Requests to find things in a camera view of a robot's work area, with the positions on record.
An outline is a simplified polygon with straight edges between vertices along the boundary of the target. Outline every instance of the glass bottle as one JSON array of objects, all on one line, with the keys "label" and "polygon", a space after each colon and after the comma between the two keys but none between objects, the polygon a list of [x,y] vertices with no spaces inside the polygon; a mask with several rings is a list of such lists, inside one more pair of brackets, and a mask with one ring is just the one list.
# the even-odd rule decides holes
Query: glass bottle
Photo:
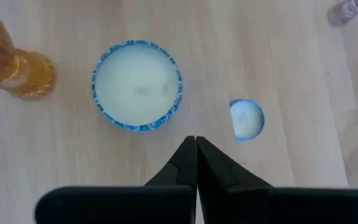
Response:
[{"label": "glass bottle", "polygon": [[358,0],[347,0],[341,2],[328,11],[328,21],[333,26],[347,24],[358,14]]},{"label": "glass bottle", "polygon": [[55,83],[50,60],[39,53],[15,49],[0,21],[0,88],[25,100],[49,93]]}]

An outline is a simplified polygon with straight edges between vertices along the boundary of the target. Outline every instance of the light wood surface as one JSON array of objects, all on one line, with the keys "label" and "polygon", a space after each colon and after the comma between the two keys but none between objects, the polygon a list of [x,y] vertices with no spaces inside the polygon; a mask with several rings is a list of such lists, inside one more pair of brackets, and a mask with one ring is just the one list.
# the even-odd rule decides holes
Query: light wood surface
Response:
[{"label": "light wood surface", "polygon": [[[0,223],[33,223],[63,185],[141,185],[187,135],[207,137],[274,186],[358,188],[358,18],[326,22],[335,0],[0,0],[17,47],[48,55],[57,85],[35,102],[0,90]],[[180,109],[130,133],[93,103],[91,72],[111,45],[146,39],[178,62]],[[229,101],[266,115],[236,142]],[[198,223],[201,223],[198,211]]]}]

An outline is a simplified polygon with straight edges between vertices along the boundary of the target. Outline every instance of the pink bottle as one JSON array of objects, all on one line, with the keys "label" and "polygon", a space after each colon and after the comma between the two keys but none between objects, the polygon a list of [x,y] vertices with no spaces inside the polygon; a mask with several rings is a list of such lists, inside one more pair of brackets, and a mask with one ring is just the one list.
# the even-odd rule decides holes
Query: pink bottle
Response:
[{"label": "pink bottle", "polygon": [[347,0],[328,11],[328,21],[333,26],[342,26],[358,14],[358,0]]}]

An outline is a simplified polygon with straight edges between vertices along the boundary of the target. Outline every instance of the wooden table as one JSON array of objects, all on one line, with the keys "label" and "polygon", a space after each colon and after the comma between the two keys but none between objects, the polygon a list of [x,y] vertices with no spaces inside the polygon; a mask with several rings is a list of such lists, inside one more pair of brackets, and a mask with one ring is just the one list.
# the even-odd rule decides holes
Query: wooden table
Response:
[{"label": "wooden table", "polygon": [[[40,101],[0,90],[0,223],[33,223],[56,187],[144,184],[187,135],[275,186],[358,187],[358,18],[333,29],[334,2],[0,0],[16,46],[48,55],[58,73]],[[119,129],[93,103],[96,60],[127,39],[160,44],[183,72],[180,109],[155,131]],[[251,142],[234,138],[239,98],[265,111]]]}]

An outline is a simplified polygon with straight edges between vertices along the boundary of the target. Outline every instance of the blue rim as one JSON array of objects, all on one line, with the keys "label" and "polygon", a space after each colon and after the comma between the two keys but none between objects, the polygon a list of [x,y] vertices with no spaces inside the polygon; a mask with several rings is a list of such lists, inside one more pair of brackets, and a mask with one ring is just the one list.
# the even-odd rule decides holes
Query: blue rim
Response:
[{"label": "blue rim", "polygon": [[[148,45],[151,46],[155,49],[158,49],[159,51],[161,51],[165,56],[167,56],[171,63],[175,66],[176,70],[177,70],[177,77],[178,77],[178,93],[177,93],[177,97],[175,98],[175,101],[173,102],[173,106],[169,109],[169,111],[162,116],[161,118],[159,118],[158,120],[150,123],[150,124],[143,124],[140,126],[133,126],[133,125],[128,125],[128,124],[122,124],[121,122],[116,121],[114,118],[112,118],[110,115],[107,114],[107,112],[105,112],[105,110],[103,109],[103,107],[101,106],[100,102],[99,102],[99,98],[96,94],[96,89],[95,89],[95,80],[96,80],[96,73],[100,67],[100,65],[103,63],[104,59],[106,59],[108,56],[110,56],[113,52],[115,52],[116,50],[120,49],[121,47],[125,47],[128,45],[135,45],[135,44],[143,44],[143,45]],[[93,70],[92,73],[92,95],[93,95],[93,100],[96,103],[96,106],[99,108],[99,110],[102,112],[102,114],[105,115],[105,117],[107,117],[107,119],[119,126],[120,128],[124,128],[126,130],[129,131],[135,131],[135,132],[139,132],[139,131],[148,131],[148,130],[153,130],[153,129],[157,129],[158,127],[160,127],[162,124],[166,123],[174,114],[175,112],[178,110],[179,107],[179,103],[180,100],[182,98],[183,95],[183,82],[181,79],[181,73],[179,71],[178,65],[177,63],[174,61],[174,59],[171,57],[171,55],[162,47],[158,46],[155,43],[152,43],[150,41],[147,40],[128,40],[125,41],[121,44],[116,44],[112,47],[110,47],[109,50],[105,51],[105,53],[102,54],[102,56],[100,57],[100,59],[96,62],[96,66]]]},{"label": "blue rim", "polygon": [[260,110],[260,112],[262,112],[262,127],[260,127],[260,131],[258,132],[258,134],[253,137],[253,138],[250,138],[250,139],[244,139],[244,138],[240,138],[239,136],[236,135],[236,140],[239,141],[239,142],[246,142],[246,141],[251,141],[251,140],[254,140],[255,138],[257,138],[258,136],[260,136],[260,134],[262,133],[262,131],[264,130],[264,127],[265,127],[265,112],[264,110],[262,109],[261,106],[259,106],[258,103],[256,103],[254,100],[233,100],[230,102],[229,104],[229,107],[231,108],[233,105],[235,105],[236,103],[240,102],[240,101],[248,101],[248,102],[251,102],[253,103],[254,105],[256,105],[256,107],[258,107],[258,109]]}]

